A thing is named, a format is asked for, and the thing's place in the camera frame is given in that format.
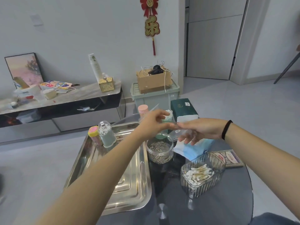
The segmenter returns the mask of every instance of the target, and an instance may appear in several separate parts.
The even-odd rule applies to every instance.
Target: cotton swab holder
[[[105,148],[111,147],[117,141],[117,138],[115,137],[115,134],[112,131],[110,123],[107,121],[102,121],[99,123],[98,127],[99,135],[103,142],[103,146]]]

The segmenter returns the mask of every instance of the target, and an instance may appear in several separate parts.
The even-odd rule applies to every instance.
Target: hand
[[[133,133],[137,134],[142,141],[155,137],[159,132],[170,128],[171,123],[162,123],[162,119],[169,115],[170,113],[165,110],[151,111],[144,116]]]
[[[213,118],[199,118],[196,120],[171,124],[172,129],[180,127],[183,129],[191,129],[193,133],[186,133],[178,138],[178,141],[185,140],[185,144],[188,144],[190,141],[191,145],[196,144],[199,140],[206,139],[221,139],[222,132],[226,125],[227,121],[222,119],[213,119]]]

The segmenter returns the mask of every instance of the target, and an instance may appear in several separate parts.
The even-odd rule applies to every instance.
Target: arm
[[[195,144],[202,138],[221,139],[227,121],[200,118],[178,123],[182,128],[193,129],[193,136],[182,136],[180,141]],[[235,153],[276,194],[286,207],[300,219],[300,159],[282,151],[257,136],[231,123],[225,136]]]
[[[144,117],[130,135],[74,181],[36,224],[96,224],[139,146],[169,128],[169,124],[160,123],[163,115],[169,113],[156,110]]]

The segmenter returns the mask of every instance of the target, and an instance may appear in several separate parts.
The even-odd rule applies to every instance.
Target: chair leg
[[[275,80],[274,84],[277,83],[278,80],[280,80],[280,78],[282,78],[282,76],[290,69],[290,67],[292,67],[292,65],[298,60],[298,58],[300,57],[300,52],[295,56],[295,58],[291,61],[291,63],[285,68],[285,70],[283,70],[283,72],[280,74],[280,76]]]

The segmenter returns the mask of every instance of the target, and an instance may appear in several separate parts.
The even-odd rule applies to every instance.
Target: forearm
[[[143,139],[128,135],[70,185],[37,224],[96,224]]]
[[[237,155],[300,219],[300,159],[231,124],[225,137]]]

